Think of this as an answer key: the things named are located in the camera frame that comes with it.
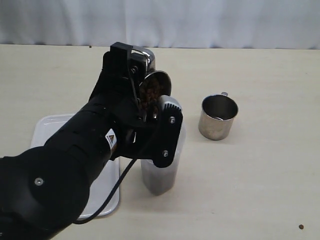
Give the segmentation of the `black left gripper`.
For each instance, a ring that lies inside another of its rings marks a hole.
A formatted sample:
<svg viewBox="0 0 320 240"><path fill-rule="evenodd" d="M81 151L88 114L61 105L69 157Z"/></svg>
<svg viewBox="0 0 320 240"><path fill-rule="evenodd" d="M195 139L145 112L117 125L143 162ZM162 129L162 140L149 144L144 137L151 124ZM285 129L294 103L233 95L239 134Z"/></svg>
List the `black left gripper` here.
<svg viewBox="0 0 320 240"><path fill-rule="evenodd" d="M158 120L139 99L147 59L133 46L116 42L103 55L102 69L88 101L89 156L94 159L153 159Z"/></svg>

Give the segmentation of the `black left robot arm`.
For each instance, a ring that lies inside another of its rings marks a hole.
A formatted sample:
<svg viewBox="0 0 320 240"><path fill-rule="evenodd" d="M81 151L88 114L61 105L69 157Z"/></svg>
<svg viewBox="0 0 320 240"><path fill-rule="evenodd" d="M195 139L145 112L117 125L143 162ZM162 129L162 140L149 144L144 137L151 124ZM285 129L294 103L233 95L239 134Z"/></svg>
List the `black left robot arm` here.
<svg viewBox="0 0 320 240"><path fill-rule="evenodd" d="M1 239L49 240L78 219L94 180L132 141L139 85L154 69L150 50L112 44L87 104L43 146L1 158Z"/></svg>

